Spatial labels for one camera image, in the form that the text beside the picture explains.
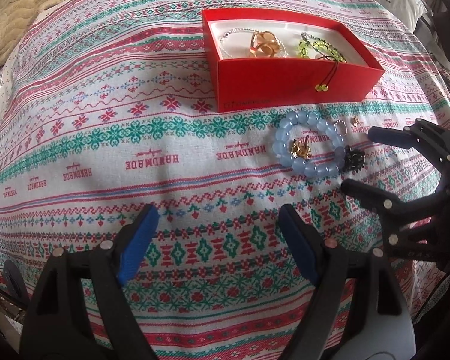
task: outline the patterned tablecloth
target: patterned tablecloth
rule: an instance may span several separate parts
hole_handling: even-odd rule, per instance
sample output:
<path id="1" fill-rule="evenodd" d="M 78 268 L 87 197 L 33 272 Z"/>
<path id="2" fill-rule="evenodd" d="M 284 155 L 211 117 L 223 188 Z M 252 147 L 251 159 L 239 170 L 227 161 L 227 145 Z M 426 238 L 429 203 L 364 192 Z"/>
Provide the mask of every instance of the patterned tablecloth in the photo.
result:
<path id="1" fill-rule="evenodd" d="M 92 248 L 153 203 L 159 231 L 125 294 L 158 355 L 274 359 L 313 291 L 277 227 L 278 208 L 293 203 L 353 250 L 380 245 L 380 226 L 344 199 L 341 178 L 308 180 L 279 166 L 270 145 L 290 107 L 216 113 L 200 12 L 220 7 L 344 23 L 386 73 L 361 103 L 300 109 L 359 117 L 346 139 L 366 151 L 367 166 L 352 178 L 405 200 L 433 192 L 439 175 L 418 152 L 367 141 L 370 126 L 416 117 L 450 128 L 449 94 L 425 49 L 372 0 L 70 0 L 29 30 L 4 68 L 0 272 L 12 259 L 32 293 L 55 247 Z M 329 161 L 321 140 L 315 160 Z M 415 313 L 441 274 L 429 263 L 392 265 Z M 107 343 L 90 283 L 84 292 Z M 330 345 L 350 298 L 348 283 Z"/>

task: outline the red box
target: red box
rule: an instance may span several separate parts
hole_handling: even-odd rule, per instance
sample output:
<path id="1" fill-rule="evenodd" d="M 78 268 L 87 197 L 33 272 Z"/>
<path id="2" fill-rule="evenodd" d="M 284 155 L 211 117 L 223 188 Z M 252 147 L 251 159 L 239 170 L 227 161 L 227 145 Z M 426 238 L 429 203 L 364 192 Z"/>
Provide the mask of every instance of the red box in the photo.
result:
<path id="1" fill-rule="evenodd" d="M 281 105 L 360 102 L 385 72 L 365 45 L 338 21 L 260 8 L 204 9 L 202 18 L 205 51 L 219 112 Z M 299 57 L 222 59 L 218 40 L 210 25 L 221 20 L 274 20 L 335 30 L 367 66 L 339 63 L 329 90 L 316 91 L 315 86 L 323 83 L 334 69 L 334 61 Z"/>

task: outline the open gift box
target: open gift box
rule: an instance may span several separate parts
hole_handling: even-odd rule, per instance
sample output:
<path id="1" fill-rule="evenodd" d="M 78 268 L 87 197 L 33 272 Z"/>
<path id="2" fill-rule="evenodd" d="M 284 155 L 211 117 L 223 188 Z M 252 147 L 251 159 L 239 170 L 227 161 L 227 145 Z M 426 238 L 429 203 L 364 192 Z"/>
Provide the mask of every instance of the open gift box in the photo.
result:
<path id="1" fill-rule="evenodd" d="M 384 73 L 371 52 L 338 21 L 274 9 L 221 8 L 202 10 L 205 51 L 219 112 L 281 105 L 359 102 Z M 288 57 L 250 57 L 251 32 L 270 31 Z M 346 63 L 299 57 L 301 33 L 336 47 Z M 328 83 L 327 91 L 317 84 Z"/>

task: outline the blue bead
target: blue bead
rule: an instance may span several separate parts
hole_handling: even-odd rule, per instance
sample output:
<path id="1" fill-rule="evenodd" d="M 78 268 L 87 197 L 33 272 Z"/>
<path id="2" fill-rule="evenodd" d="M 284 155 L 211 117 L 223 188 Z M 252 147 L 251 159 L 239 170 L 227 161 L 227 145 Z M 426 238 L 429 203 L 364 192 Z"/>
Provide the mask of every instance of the blue bead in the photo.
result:
<path id="1" fill-rule="evenodd" d="M 271 149 L 276 155 L 285 155 L 288 152 L 287 145 L 282 140 L 276 140 L 271 146 Z"/>
<path id="2" fill-rule="evenodd" d="M 279 161 L 280 161 L 280 164 L 282 165 L 282 167 L 289 168 L 293 164 L 293 157 L 291 154 L 289 154 L 289 155 L 285 154 L 280 157 Z"/>
<path id="3" fill-rule="evenodd" d="M 335 177 L 338 175 L 338 165 L 335 161 L 332 161 L 328 164 L 328 175 L 330 177 Z"/>
<path id="4" fill-rule="evenodd" d="M 287 142 L 290 138 L 290 134 L 284 128 L 279 128 L 275 133 L 276 140 L 282 140 L 283 142 Z"/>
<path id="5" fill-rule="evenodd" d="M 292 121 L 284 117 L 282 120 L 280 120 L 279 126 L 280 128 L 290 131 L 292 129 Z"/>
<path id="6" fill-rule="evenodd" d="M 335 161 L 340 161 L 345 158 L 345 147 L 339 146 L 335 149 Z"/>
<path id="7" fill-rule="evenodd" d="M 319 116 L 315 112 L 310 112 L 308 114 L 308 124 L 310 124 L 312 127 L 317 125 L 318 119 Z"/>
<path id="8" fill-rule="evenodd" d="M 305 165 L 307 163 L 305 162 L 305 160 L 303 158 L 295 158 L 293 160 L 293 164 L 292 164 L 292 169 L 293 171 L 298 174 L 298 175 L 302 175 L 303 172 L 305 171 Z"/>
<path id="9" fill-rule="evenodd" d="M 327 134 L 328 138 L 333 140 L 338 135 L 337 128 L 334 125 L 329 125 L 325 130 L 325 134 Z"/>
<path id="10" fill-rule="evenodd" d="M 343 169 L 343 167 L 345 166 L 345 159 L 342 158 L 341 160 L 338 160 L 337 165 L 338 165 L 338 169 Z"/>
<path id="11" fill-rule="evenodd" d="M 328 122 L 325 119 L 320 118 L 317 123 L 317 130 L 318 131 L 325 131 L 328 128 Z"/>
<path id="12" fill-rule="evenodd" d="M 340 135 L 337 135 L 331 142 L 333 143 L 335 148 L 344 145 L 344 139 Z"/>
<path id="13" fill-rule="evenodd" d="M 328 168 L 327 168 L 327 164 L 323 163 L 321 165 L 317 166 L 317 178 L 318 179 L 322 179 L 324 177 L 328 176 Z"/>
<path id="14" fill-rule="evenodd" d="M 292 124 L 297 124 L 299 122 L 299 114 L 297 114 L 295 111 L 290 111 L 285 115 L 285 117 L 287 119 L 290 119 L 292 121 Z"/>
<path id="15" fill-rule="evenodd" d="M 298 112 L 298 122 L 300 124 L 307 124 L 308 121 L 308 112 L 307 111 L 299 111 Z"/>
<path id="16" fill-rule="evenodd" d="M 307 176 L 309 179 L 317 176 L 317 167 L 311 161 L 308 161 L 308 163 L 305 165 L 305 176 Z"/>

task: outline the bolt head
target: bolt head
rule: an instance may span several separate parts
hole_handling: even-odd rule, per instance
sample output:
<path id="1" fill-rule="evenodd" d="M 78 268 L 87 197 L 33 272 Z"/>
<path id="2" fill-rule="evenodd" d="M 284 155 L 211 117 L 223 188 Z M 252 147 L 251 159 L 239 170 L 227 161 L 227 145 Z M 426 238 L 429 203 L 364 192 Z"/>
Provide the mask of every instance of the bolt head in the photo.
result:
<path id="1" fill-rule="evenodd" d="M 395 246 L 398 243 L 398 236 L 396 234 L 390 235 L 388 238 L 388 243 L 392 246 Z"/>
<path id="2" fill-rule="evenodd" d="M 108 250 L 112 249 L 112 246 L 113 246 L 113 241 L 110 241 L 109 239 L 107 239 L 106 241 L 103 241 L 100 244 L 100 249 L 108 251 Z"/>
<path id="3" fill-rule="evenodd" d="M 377 257 L 383 257 L 383 250 L 379 249 L 378 247 L 375 247 L 372 253 Z"/>
<path id="4" fill-rule="evenodd" d="M 338 246 L 338 242 L 334 238 L 327 238 L 324 242 L 325 246 L 330 249 L 335 249 Z"/>
<path id="5" fill-rule="evenodd" d="M 56 247 L 55 249 L 53 249 L 52 256 L 60 257 L 64 252 L 65 250 L 62 247 Z"/>

